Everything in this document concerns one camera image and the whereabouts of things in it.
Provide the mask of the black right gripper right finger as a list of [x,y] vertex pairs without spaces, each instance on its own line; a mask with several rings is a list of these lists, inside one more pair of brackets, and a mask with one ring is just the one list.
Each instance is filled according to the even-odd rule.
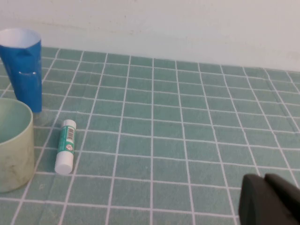
[[300,224],[300,189],[274,173],[266,174],[264,179],[287,208],[291,218]]

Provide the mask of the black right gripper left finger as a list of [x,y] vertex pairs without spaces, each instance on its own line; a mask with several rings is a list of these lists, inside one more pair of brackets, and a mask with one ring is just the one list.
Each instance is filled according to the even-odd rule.
[[243,177],[239,218],[242,225],[280,225],[282,203],[264,179],[255,174]]

